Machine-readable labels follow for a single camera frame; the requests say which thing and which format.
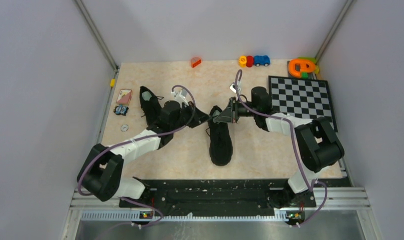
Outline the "black shoe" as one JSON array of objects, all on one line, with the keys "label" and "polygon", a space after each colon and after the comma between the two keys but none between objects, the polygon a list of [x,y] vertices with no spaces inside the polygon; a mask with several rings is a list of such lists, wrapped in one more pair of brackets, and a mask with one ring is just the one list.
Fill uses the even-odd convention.
[{"label": "black shoe", "polygon": [[143,110],[143,117],[146,119],[148,126],[152,125],[160,114],[162,109],[159,101],[164,99],[163,96],[158,96],[149,88],[141,86],[139,90],[140,107]]},{"label": "black shoe", "polygon": [[[215,105],[210,111],[210,116],[214,118],[221,112],[222,109]],[[216,166],[227,165],[231,161],[233,154],[233,145],[228,124],[224,122],[215,123],[211,119],[208,121],[208,128],[205,132],[210,138],[209,156],[211,162]]]}]

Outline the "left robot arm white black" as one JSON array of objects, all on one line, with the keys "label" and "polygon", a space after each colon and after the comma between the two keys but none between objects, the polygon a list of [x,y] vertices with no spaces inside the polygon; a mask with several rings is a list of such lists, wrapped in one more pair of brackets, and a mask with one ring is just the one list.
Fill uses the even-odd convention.
[{"label": "left robot arm white black", "polygon": [[155,121],[140,134],[123,142],[104,146],[100,143],[90,150],[78,176],[78,189],[86,189],[105,202],[113,197],[126,197],[139,207],[150,201],[148,186],[141,180],[122,176],[124,166],[140,156],[161,149],[185,128],[195,128],[211,119],[195,104],[167,101],[155,112]]}]

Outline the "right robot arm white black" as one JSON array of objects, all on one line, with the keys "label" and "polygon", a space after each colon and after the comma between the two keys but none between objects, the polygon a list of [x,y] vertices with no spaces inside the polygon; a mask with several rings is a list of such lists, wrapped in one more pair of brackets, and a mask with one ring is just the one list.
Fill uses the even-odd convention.
[{"label": "right robot arm white black", "polygon": [[298,169],[283,190],[283,200],[289,206],[301,202],[303,192],[313,188],[320,173],[345,155],[328,119],[299,118],[274,111],[264,87],[252,88],[250,101],[242,101],[239,95],[231,97],[224,110],[213,114],[213,122],[231,124],[240,117],[253,117],[259,128],[291,138]]}]

